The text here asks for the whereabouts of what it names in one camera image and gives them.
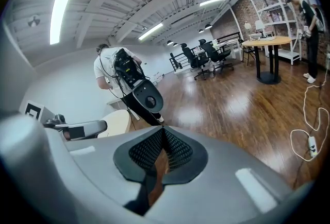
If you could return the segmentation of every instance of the white t-shirt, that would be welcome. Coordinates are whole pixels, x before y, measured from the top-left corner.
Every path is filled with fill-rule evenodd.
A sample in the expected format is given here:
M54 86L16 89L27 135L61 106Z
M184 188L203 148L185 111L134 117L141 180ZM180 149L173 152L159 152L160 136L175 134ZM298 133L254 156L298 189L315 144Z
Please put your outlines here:
M113 47L113 48L103 48L101 51L101 55L97 57L94 61L94 73L95 77L106 77L110 85L112 86L112 93L117 96L118 98L124 97L117 80L115 78L112 78L110 76L114 76L114 70L113 70L113 61L116 57L116 53L120 49L124 49L126 53L128 53L131 57L135 56L131 51L129 51L126 47ZM130 87L126 84L124 80L120 81L120 84L123 88L123 91L126 95L132 92Z

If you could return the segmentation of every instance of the sneaker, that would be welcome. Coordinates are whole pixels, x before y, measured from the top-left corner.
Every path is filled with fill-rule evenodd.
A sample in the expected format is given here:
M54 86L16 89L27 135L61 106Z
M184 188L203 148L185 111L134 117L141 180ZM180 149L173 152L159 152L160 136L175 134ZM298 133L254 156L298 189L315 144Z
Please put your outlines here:
M157 119L160 123L164 121L164 118L161 116L159 119Z
M307 79L307 82L308 82L309 84L313 84L313 83L315 82L315 80L316 80L316 78L310 76L310 77Z

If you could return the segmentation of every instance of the table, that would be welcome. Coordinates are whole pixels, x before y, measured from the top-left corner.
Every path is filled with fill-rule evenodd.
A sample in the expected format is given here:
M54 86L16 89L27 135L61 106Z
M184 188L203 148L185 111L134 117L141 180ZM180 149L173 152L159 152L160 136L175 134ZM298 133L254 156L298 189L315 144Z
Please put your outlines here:
M233 46L233 44L237 44L237 47L238 47L238 52L239 52L239 59L241 60L241 61L243 61L243 55L242 55L242 48L241 48L241 46L240 46L240 43L239 43L239 41L238 41L238 39L230 39L230 40L228 40L228 41L224 41L224 42L221 42L221 43L218 43L218 44L216 44L216 45L212 45L215 49L218 49L219 47L221 47L221 46L225 46L225 45L229 45L229 44L232 44L232 46L231 46L231 51L232 51L232 57L233 57L233 59L236 59L236 55L235 55L235 51L234 51L234 46Z
M107 122L108 128L106 131L101 132L97 138L104 138L129 132L131 119L127 110L111 112L103 117L102 120Z
M274 40L255 40L245 41L242 43L243 46L253 46L256 55L257 65L257 79L264 84L278 84L281 81L281 77L278 75L278 45L288 44L291 42L289 37L276 37ZM260 72L260 60L258 46L268 46L269 60L270 60L270 72ZM275 72L273 71L273 52L272 46L274 46L274 57L275 57Z

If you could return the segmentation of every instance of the railing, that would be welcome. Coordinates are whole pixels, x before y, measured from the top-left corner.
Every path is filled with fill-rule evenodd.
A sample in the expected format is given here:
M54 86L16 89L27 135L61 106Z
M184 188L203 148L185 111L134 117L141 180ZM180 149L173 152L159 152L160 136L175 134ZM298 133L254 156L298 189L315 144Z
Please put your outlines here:
M220 37L220 38L217 38L217 42L218 43L222 43L224 41L228 41L230 39L240 39L240 34L239 32L235 32L235 33L231 33L230 35L226 35L226 36L223 36L223 37ZM230 44L230 45L225 45L223 48L224 50L227 48L227 47L230 47L231 45L234 45L234 48L238 48L237 46L237 43L235 44ZM190 50L192 51L193 54L194 53L194 49L196 49L198 46L194 47L194 48L191 48ZM174 57L171 57L170 58L170 62L172 64L172 67L174 69L174 71L177 71L179 69L182 69L188 65L190 65L190 63L188 62L188 58L185 56L184 53L181 53L181 54L178 54Z

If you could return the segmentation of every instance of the man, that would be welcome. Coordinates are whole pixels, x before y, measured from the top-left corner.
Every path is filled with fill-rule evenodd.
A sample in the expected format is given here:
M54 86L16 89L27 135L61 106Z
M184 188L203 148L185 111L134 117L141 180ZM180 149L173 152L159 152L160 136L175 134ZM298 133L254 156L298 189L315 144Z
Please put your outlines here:
M306 42L307 42L307 58L308 58L308 73L304 74L308 83L314 83L318 74L317 55L319 32L316 26L317 17L313 10L304 0L286 0L295 5L299 5L300 15L304 15L307 26L305 28Z
M116 57L116 53L123 48L126 53L128 53L139 65L142 61L135 56L131 51L125 47L113 47L109 48L107 44L101 44L96 49L98 57L94 61L94 73L96 76L96 81L100 89L110 90L113 95L120 98L129 109L135 111L141 118L143 118L147 123L152 126L160 125L159 122L163 122L164 119L159 113L151 113L146 108L144 108L134 97L133 91L126 84L125 81L121 80L120 84L123 89L121 91L117 80L112 76L115 75L113 70L113 61Z

